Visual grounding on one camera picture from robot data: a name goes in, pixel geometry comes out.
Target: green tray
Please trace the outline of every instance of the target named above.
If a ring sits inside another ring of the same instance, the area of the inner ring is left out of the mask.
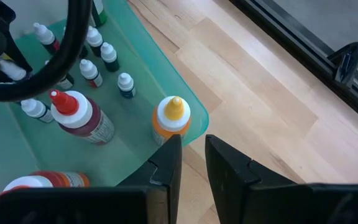
[[[99,31],[117,50],[120,70],[108,72],[87,46],[87,59],[99,68],[102,86],[93,89],[86,85],[78,62],[70,74],[75,79],[72,89],[94,99],[114,123],[113,139],[105,146],[95,146],[64,132],[56,121],[43,124],[28,117],[17,104],[0,103],[0,192],[11,180],[37,170],[81,171],[92,186],[117,185],[158,149],[152,139],[151,118],[165,96],[181,96],[190,105],[192,123],[183,145],[205,132],[207,111],[132,9],[124,0],[115,0],[106,1],[105,10],[109,18]],[[60,40],[64,25],[65,21],[60,21],[49,27]],[[33,34],[16,40],[16,44],[35,72],[50,58]],[[119,93],[117,76],[121,72],[129,73],[135,81],[133,99]],[[46,93],[37,98],[50,104]]]

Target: red nozzle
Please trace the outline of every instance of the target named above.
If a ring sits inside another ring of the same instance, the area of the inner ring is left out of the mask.
[[[51,90],[49,97],[52,99],[57,111],[63,115],[73,115],[78,110],[78,101],[67,93]]]

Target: paint bottle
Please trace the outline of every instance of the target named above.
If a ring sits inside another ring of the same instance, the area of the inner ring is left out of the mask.
[[[119,70],[117,52],[111,44],[105,42],[100,48],[101,56],[104,61],[104,65],[109,72],[116,72]]]
[[[64,90],[68,90],[74,86],[74,78],[69,73],[67,73],[62,78],[62,80],[60,80],[60,82],[57,83],[57,85]]]
[[[90,24],[93,27],[103,25],[107,20],[106,12],[104,11],[102,0],[93,0]]]
[[[0,70],[3,71],[14,82],[21,82],[28,80],[31,77],[31,73],[20,68],[16,63],[11,60],[5,60],[0,58]]]
[[[86,41],[91,47],[93,54],[97,57],[101,56],[100,47],[103,44],[102,35],[99,33],[97,28],[89,26],[88,33],[86,34]]]
[[[88,85],[91,86],[92,88],[97,88],[102,85],[103,83],[102,75],[100,75],[100,72],[90,60],[87,59],[81,60],[80,71],[81,74],[86,79],[86,82],[88,82]]]
[[[77,91],[52,90],[52,116],[66,132],[97,145],[109,142],[114,125],[91,99]]]
[[[154,109],[152,124],[155,142],[161,146],[174,134],[183,138],[190,127],[189,104],[179,96],[164,98]]]
[[[22,110],[32,118],[38,119],[44,123],[51,123],[53,121],[49,106],[43,104],[39,100],[22,100],[21,106]]]
[[[51,55],[54,55],[59,50],[59,40],[56,39],[55,35],[47,27],[36,22],[34,23],[34,32],[39,42]]]
[[[66,32],[66,27],[63,28],[63,36],[65,35],[65,32]],[[85,58],[86,56],[88,55],[88,50],[86,49],[85,46],[82,46],[82,49],[81,49],[81,52],[79,54],[79,58],[80,59],[83,59]]]
[[[37,171],[31,175],[19,177],[10,182],[2,194],[12,190],[26,189],[32,187],[89,187],[90,182],[82,173],[79,172],[54,172]]]
[[[132,98],[136,94],[134,79],[128,73],[121,73],[118,76],[117,85],[119,92],[125,98]]]

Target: yellow bottle cap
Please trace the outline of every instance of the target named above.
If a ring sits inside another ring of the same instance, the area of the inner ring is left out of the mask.
[[[183,100],[179,96],[173,97],[165,106],[164,113],[165,116],[170,120],[179,120],[185,113]]]

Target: light wood floor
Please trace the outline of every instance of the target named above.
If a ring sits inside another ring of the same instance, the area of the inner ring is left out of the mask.
[[[358,114],[228,0],[129,3],[208,109],[206,133],[298,183],[358,183]],[[178,224],[219,223],[204,136],[183,153]]]

